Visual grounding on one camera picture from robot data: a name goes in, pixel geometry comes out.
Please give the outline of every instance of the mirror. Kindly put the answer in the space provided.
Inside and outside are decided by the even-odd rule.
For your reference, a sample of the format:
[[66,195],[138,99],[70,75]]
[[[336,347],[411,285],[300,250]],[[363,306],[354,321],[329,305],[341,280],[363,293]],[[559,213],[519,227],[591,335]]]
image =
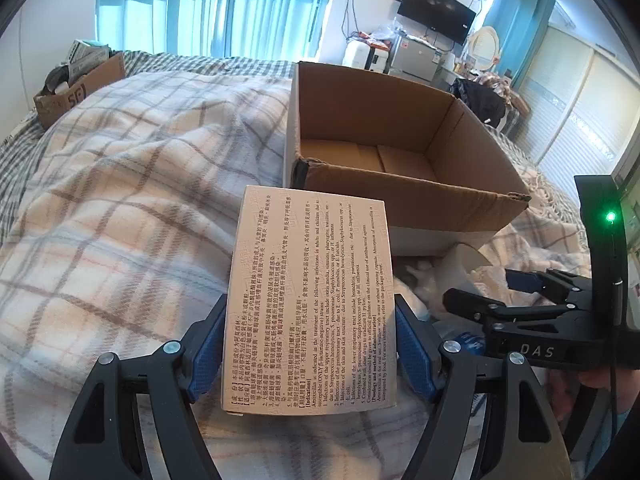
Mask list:
[[475,58],[477,70],[489,70],[498,56],[500,43],[493,27],[481,27],[467,41],[467,51]]

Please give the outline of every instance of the curtain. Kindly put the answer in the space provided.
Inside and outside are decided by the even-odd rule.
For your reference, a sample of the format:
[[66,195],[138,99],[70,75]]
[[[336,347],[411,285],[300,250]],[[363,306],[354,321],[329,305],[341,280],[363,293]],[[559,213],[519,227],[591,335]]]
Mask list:
[[494,0],[484,25],[498,34],[502,56],[496,70],[513,74],[512,86],[523,82],[531,61],[545,37],[556,0]]
[[96,0],[98,40],[121,50],[299,60],[329,0]]

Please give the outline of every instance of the bed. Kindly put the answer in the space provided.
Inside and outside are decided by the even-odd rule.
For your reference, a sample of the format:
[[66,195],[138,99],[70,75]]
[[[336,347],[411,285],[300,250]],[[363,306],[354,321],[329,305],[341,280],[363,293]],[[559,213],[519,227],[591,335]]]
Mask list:
[[[28,116],[0,153],[0,430],[36,480],[97,356],[149,353],[204,318],[226,291],[244,186],[280,185],[291,63],[124,57],[126,79],[46,132]],[[533,199],[481,252],[588,273],[575,205],[490,131]],[[402,379],[395,407],[340,416],[232,416],[219,394],[194,414],[225,480],[400,478],[430,411]],[[140,418],[167,478],[148,402]]]

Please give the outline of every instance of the open cardboard box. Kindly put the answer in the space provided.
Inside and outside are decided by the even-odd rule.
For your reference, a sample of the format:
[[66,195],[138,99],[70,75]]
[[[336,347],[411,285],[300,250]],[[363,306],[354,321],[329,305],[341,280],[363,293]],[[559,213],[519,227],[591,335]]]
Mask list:
[[284,186],[384,200],[394,255],[479,248],[527,208],[527,188],[465,104],[404,79],[300,62]]
[[55,95],[36,95],[33,103],[40,123],[44,129],[48,129],[63,114],[84,101],[87,96],[103,86],[123,79],[125,75],[124,60],[122,53],[119,52],[80,77],[69,90]]

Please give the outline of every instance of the television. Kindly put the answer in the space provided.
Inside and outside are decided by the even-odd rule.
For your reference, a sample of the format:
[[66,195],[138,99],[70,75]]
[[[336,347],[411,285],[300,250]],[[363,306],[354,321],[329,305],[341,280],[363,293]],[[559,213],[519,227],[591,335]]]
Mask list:
[[476,13],[457,0],[402,0],[398,14],[464,43]]

